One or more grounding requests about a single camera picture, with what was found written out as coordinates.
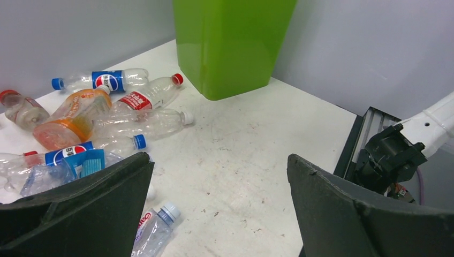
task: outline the green container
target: green container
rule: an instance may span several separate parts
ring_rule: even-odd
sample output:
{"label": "green container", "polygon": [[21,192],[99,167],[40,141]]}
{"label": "green container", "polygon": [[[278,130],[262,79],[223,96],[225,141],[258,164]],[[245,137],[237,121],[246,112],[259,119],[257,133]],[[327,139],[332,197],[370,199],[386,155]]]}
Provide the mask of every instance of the green container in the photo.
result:
{"label": "green container", "polygon": [[173,0],[178,64],[210,100],[266,86],[297,0]]}

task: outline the orange bottle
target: orange bottle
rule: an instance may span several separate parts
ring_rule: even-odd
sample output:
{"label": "orange bottle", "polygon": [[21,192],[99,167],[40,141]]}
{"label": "orange bottle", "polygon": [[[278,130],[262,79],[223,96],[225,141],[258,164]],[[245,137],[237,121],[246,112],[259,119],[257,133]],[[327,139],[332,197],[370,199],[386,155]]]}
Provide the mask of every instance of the orange bottle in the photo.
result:
{"label": "orange bottle", "polygon": [[48,150],[58,150],[86,142],[93,133],[93,121],[112,106],[107,86],[84,89],[70,95],[33,136]]}

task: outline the red label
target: red label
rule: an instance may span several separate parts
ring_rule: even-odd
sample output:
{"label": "red label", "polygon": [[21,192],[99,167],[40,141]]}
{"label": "red label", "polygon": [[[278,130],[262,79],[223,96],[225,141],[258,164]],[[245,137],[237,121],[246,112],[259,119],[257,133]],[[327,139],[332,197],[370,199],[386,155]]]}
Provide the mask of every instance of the red label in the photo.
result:
{"label": "red label", "polygon": [[152,213],[145,213],[145,215],[140,219],[137,229],[139,229],[145,223],[145,221],[149,220],[151,217]]}
{"label": "red label", "polygon": [[147,110],[153,108],[153,105],[150,102],[150,100],[136,91],[124,96],[119,101],[126,103],[134,110]]}

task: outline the gray wall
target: gray wall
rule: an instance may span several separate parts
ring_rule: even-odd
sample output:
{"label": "gray wall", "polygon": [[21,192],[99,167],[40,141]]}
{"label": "gray wall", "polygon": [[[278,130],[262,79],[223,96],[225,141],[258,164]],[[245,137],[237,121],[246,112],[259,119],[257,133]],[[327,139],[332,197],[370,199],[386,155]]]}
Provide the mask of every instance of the gray wall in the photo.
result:
{"label": "gray wall", "polygon": [[[411,117],[454,90],[453,10],[446,0],[299,0],[273,76],[356,114]],[[454,210],[452,157],[421,167],[429,206]],[[418,195],[416,176],[407,185]]]}
{"label": "gray wall", "polygon": [[0,89],[32,97],[50,79],[100,70],[174,38],[170,0],[5,0]]}

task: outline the clear plastic bottle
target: clear plastic bottle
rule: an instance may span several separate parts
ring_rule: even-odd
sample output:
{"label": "clear plastic bottle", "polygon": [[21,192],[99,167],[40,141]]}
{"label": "clear plastic bottle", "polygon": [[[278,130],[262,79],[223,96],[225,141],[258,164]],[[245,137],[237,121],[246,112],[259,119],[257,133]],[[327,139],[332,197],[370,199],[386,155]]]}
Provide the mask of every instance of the clear plastic bottle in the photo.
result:
{"label": "clear plastic bottle", "polygon": [[125,92],[126,88],[147,83],[148,71],[141,68],[77,73],[66,78],[52,79],[52,87],[55,90],[67,90],[71,93],[82,89],[95,89],[100,85],[108,86],[111,92]]}
{"label": "clear plastic bottle", "polygon": [[71,94],[46,123],[33,130],[33,136],[48,150],[86,142],[92,136],[94,120],[109,112],[112,105],[109,92],[102,85]]}
{"label": "clear plastic bottle", "polygon": [[5,164],[7,165],[10,161],[16,160],[19,158],[24,158],[30,155],[35,155],[38,154],[37,151],[31,151],[28,153],[23,153],[23,154],[10,154],[10,153],[0,153],[0,173],[4,169]]}
{"label": "clear plastic bottle", "polygon": [[111,112],[163,108],[177,97],[182,83],[179,73],[150,81],[113,103]]}
{"label": "clear plastic bottle", "polygon": [[[0,176],[8,179],[5,189],[8,192],[20,192],[31,169],[36,165],[57,166],[61,164],[63,158],[79,154],[91,149],[104,149],[106,152],[119,155],[120,157],[129,157],[139,149],[147,146],[143,135],[129,137],[101,138],[93,141],[81,143],[79,145],[67,147],[46,154],[37,154],[29,152],[23,155],[16,155],[17,158],[0,163]],[[5,154],[0,158],[14,157]]]}
{"label": "clear plastic bottle", "polygon": [[130,110],[95,121],[93,137],[143,134],[148,141],[155,141],[176,134],[193,122],[194,116],[190,112],[172,109]]}
{"label": "clear plastic bottle", "polygon": [[33,131],[36,126],[49,118],[49,113],[39,103],[14,90],[1,92],[0,102],[6,106],[7,119],[26,131]]}
{"label": "clear plastic bottle", "polygon": [[180,217],[180,211],[167,202],[156,213],[147,211],[139,221],[131,257],[156,257],[166,247],[172,237],[172,225]]}

